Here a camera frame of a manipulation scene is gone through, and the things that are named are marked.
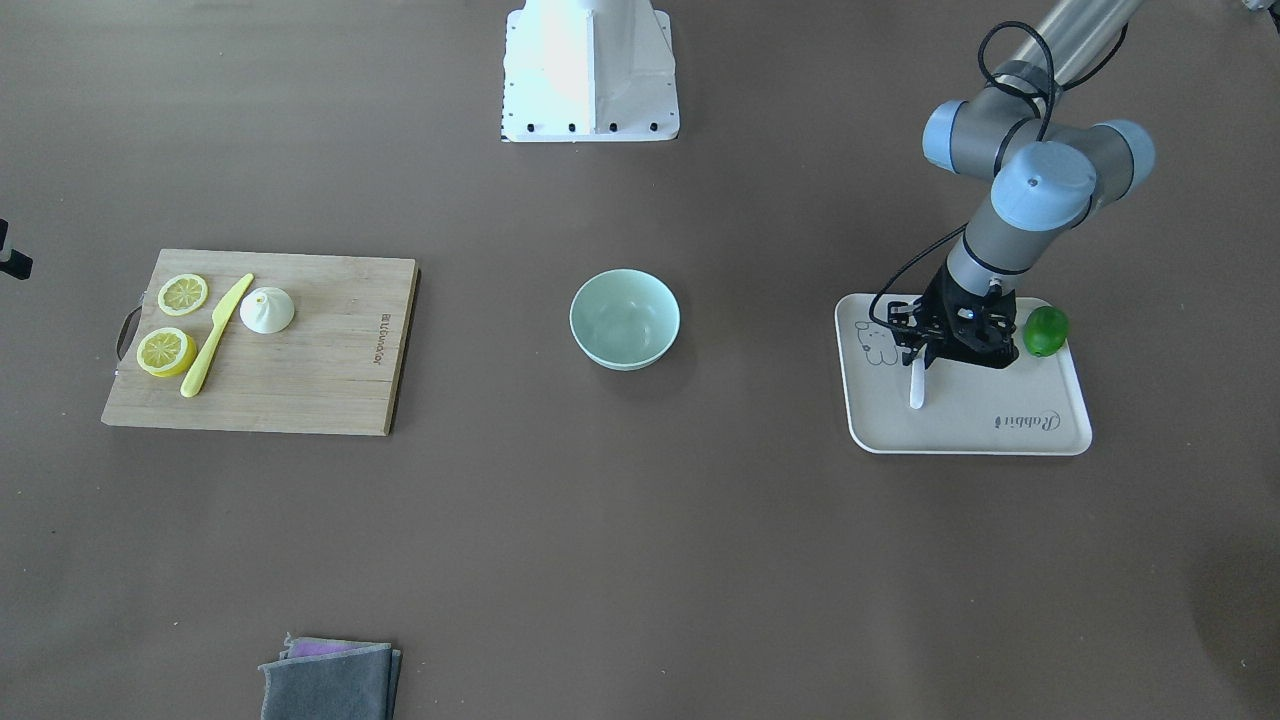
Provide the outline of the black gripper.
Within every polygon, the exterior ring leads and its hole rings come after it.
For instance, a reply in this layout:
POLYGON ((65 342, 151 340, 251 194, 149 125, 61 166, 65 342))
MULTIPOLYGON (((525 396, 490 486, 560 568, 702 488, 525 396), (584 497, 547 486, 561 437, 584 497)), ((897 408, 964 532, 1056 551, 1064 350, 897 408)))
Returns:
POLYGON ((909 365, 924 357, 1005 369, 1018 360, 1014 341, 1019 272, 998 273, 961 263, 959 273, 945 263, 925 292, 911 302, 887 306, 887 327, 909 365))

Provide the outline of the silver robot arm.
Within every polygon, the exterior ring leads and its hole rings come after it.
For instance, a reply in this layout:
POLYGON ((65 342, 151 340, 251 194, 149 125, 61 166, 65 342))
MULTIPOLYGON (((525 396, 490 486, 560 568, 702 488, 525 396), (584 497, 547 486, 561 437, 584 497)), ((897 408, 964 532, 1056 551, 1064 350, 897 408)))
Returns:
POLYGON ((1036 24, 998 23, 1024 44, 992 65, 980 42, 983 88, 931 114, 924 156, 955 176, 988 181, 989 192, 943 237, 948 255, 918 299, 868 313, 890 331, 904 365, 1012 364, 1016 292, 1029 270, 1062 232, 1149 177, 1155 143, 1137 123, 1076 128, 1056 119, 1066 94, 1114 58, 1138 9, 1137 1, 1061 1, 1036 24))

